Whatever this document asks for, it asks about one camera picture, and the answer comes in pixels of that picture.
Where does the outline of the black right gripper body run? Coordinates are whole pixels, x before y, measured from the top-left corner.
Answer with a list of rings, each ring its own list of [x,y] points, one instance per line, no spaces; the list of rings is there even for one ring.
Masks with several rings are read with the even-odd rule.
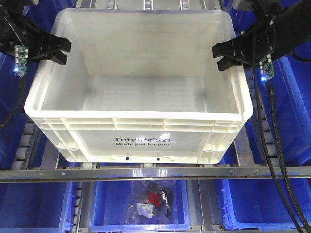
[[[253,35],[252,57],[242,59],[242,62],[253,65],[268,53],[271,53],[273,60],[288,54],[292,50],[291,11],[257,9],[253,13],[256,22],[244,32]]]

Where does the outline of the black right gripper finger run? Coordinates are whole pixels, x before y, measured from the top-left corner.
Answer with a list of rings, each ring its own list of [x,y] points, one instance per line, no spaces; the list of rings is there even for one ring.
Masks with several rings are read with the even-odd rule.
[[[227,57],[232,59],[250,59],[252,57],[252,34],[243,34],[212,47],[213,57]]]
[[[242,66],[243,69],[250,68],[249,64],[228,57],[221,58],[220,61],[217,62],[217,66],[219,71],[225,71],[233,66]]]

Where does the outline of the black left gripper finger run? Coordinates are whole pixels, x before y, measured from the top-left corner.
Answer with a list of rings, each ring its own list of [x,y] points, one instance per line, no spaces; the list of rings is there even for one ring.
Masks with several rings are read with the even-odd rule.
[[[41,31],[37,38],[36,53],[70,52],[71,42],[64,38]]]
[[[43,61],[43,60],[51,60],[60,65],[66,65],[67,56],[61,51],[54,51],[54,52],[43,53],[43,54],[30,57],[27,59],[27,62],[40,63],[40,61]]]

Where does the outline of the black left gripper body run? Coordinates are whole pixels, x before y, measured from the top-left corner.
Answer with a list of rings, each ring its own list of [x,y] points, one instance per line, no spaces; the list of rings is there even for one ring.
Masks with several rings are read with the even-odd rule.
[[[0,6],[0,52],[14,57],[15,46],[28,50],[28,62],[46,59],[46,32],[23,14],[25,4],[2,4]]]

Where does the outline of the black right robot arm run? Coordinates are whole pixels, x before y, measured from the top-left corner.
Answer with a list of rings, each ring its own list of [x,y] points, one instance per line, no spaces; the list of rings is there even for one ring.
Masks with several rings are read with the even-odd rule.
[[[268,54],[275,61],[311,39],[309,0],[285,8],[277,0],[255,0],[250,8],[256,21],[240,36],[212,47],[213,57],[221,58],[219,71],[257,66]]]

